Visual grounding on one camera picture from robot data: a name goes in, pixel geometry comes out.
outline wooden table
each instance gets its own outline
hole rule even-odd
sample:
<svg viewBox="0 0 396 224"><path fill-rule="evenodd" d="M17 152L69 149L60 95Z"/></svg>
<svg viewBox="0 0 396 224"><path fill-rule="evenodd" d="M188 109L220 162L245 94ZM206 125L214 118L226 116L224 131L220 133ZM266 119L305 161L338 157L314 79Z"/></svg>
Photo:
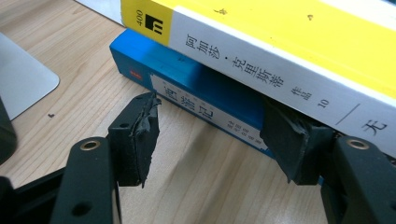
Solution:
<svg viewBox="0 0 396 224"><path fill-rule="evenodd" d="M119 74L123 27L72 0L2 0L0 32L61 79L12 121L19 146L0 166L15 188L65 166L78 140L105 136L147 90ZM288 184L275 161L163 100L144 189L121 188L124 223L325 223L319 187Z"/></svg>

